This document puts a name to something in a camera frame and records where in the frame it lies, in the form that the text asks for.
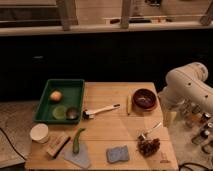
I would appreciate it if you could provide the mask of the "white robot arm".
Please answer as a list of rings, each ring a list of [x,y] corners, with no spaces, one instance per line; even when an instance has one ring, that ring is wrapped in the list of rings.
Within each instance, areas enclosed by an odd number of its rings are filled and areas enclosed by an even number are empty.
[[[200,62],[172,69],[166,74],[166,86],[158,93],[165,127],[171,124],[186,100],[213,114],[213,87],[205,83],[207,78],[208,69]]]

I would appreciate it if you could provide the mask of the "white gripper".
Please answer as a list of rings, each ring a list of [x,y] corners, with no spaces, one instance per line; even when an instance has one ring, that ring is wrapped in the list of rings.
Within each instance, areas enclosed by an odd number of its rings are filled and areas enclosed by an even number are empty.
[[[163,89],[158,97],[163,112],[163,126],[169,127],[177,114],[181,98],[170,89]]]

